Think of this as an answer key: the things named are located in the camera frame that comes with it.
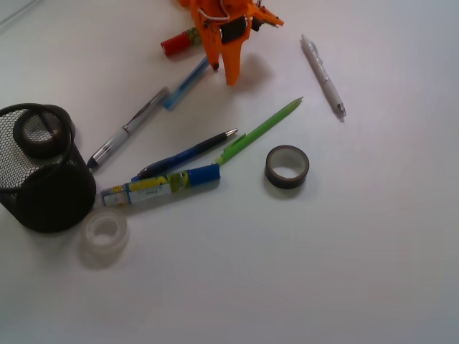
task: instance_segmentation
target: pen tip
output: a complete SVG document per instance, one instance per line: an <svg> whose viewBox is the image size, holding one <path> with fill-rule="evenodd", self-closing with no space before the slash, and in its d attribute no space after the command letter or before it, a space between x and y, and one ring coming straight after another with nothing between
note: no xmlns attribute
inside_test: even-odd
<svg viewBox="0 0 459 344"><path fill-rule="evenodd" d="M96 168L98 166L99 164L97 163L97 161L94 160L94 158L89 159L89 161L87 162L88 168Z"/></svg>
<svg viewBox="0 0 459 344"><path fill-rule="evenodd" d="M231 135L237 133L238 131L239 131L238 129L233 129L233 130L227 131L226 134L227 134L227 136L231 136Z"/></svg>

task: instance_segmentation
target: yellow label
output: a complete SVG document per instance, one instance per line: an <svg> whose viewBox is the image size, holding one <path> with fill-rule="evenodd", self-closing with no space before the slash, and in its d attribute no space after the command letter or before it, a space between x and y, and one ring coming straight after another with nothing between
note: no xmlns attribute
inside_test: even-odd
<svg viewBox="0 0 459 344"><path fill-rule="evenodd" d="M134 191L144 190L145 188L153 188L155 186L164 185L164 184L169 184L169 182L167 181L165 177L160 176L156 178L146 179L145 181L136 181L134 183L131 183L129 184L129 190L134 192Z"/></svg>
<svg viewBox="0 0 459 344"><path fill-rule="evenodd" d="M114 187L112 187L112 191L113 192L120 192L122 190L122 188L123 188L122 185L114 186Z"/></svg>

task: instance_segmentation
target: pen cap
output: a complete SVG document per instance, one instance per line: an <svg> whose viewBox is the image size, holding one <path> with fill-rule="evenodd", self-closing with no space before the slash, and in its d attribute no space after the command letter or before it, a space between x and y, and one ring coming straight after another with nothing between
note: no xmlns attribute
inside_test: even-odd
<svg viewBox="0 0 459 344"><path fill-rule="evenodd" d="M215 163L209 166L188 170L188 177L192 188L211 181L218 181L220 179L220 166Z"/></svg>

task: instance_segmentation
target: pen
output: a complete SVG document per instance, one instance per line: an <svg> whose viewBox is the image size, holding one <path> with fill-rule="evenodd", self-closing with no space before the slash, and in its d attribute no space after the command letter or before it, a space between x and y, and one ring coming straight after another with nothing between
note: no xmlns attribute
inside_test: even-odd
<svg viewBox="0 0 459 344"><path fill-rule="evenodd" d="M87 162L87 167L98 167L105 159L120 148L127 141L129 136L131 136L131 134L141 126L148 115L150 115L154 110L158 111L161 109L164 100L169 96L169 94L170 92L167 87L161 89L158 94L151 98L151 100L147 102L143 108L138 111L138 113L136 113L128 124L121 127L110 140L104 143L104 145L94 153L91 159Z"/></svg>
<svg viewBox="0 0 459 344"><path fill-rule="evenodd" d="M304 34L301 35L301 47L309 60L318 81L321 83L323 92L325 93L328 101L331 105L337 109L343 116L346 116L346 109L344 108L344 103L339 97L338 91L335 88L335 85L328 76L325 68L323 68L323 61L319 57L318 50L316 45L307 38Z"/></svg>
<svg viewBox="0 0 459 344"><path fill-rule="evenodd" d="M210 138L209 140L201 142L189 150L177 154L176 156L166 158L164 160L158 161L157 163L152 163L150 166L147 166L142 171L140 171L137 176L132 178L132 181L141 181L143 179L160 176L165 171L170 170L180 165L181 163L194 158L195 156L198 156L199 154L209 150L212 147L215 147L222 142L225 142L228 137L235 133L237 133L237 129L227 131L226 133L221 133L217 136L214 136L213 138Z"/></svg>
<svg viewBox="0 0 459 344"><path fill-rule="evenodd" d="M209 60L207 57L205 57L197 65L197 67L194 68L193 72L191 72L191 74L186 77L182 84L171 94L171 96L167 98L166 102L164 103L164 107L167 110L172 111L177 106L177 104L179 104L185 94L199 81L208 66Z"/></svg>
<svg viewBox="0 0 459 344"><path fill-rule="evenodd" d="M234 143L229 145L223 150L223 154L215 160L220 166L224 165L228 162L229 159L233 158L237 155L240 151L246 148L249 144L257 140L261 135L268 132L269 129L274 127L278 124L281 120L286 118L289 114L291 114L298 106L300 106L301 102L303 101L303 97L298 98L297 100L292 101L290 104L285 106L282 110L274 114L269 120L265 121L262 125L256 128L249 134L244 134L239 139L237 139Z"/></svg>

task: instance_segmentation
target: blue pen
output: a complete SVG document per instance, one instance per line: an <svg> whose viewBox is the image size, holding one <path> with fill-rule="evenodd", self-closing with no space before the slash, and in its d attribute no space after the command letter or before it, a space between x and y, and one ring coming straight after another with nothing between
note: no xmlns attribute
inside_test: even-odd
<svg viewBox="0 0 459 344"><path fill-rule="evenodd" d="M204 71L209 66L209 60L205 57L196 68L194 68L193 72L186 77L186 79L182 82L182 84L177 88L170 96L167 98L166 102L164 103L164 107L171 111L173 110L177 104L179 104L180 100L185 96L185 94L199 81L199 78L204 74Z"/></svg>
<svg viewBox="0 0 459 344"><path fill-rule="evenodd" d="M143 179L160 176L167 170L171 170L172 168L177 167L178 165L184 163L189 159L194 158L195 156L198 156L199 154L209 150L210 148L215 147L216 145L222 142L225 142L228 139L228 137L235 133L237 133L237 129L227 131L226 133L221 133L217 136L214 136L213 138L210 138L209 140L201 142L200 144L194 146L193 148L190 148L189 150L177 154L176 156L166 158L164 160L158 161L157 163L152 163L150 166L147 166L142 171L140 171L137 176L132 178L132 181L141 181Z"/></svg>

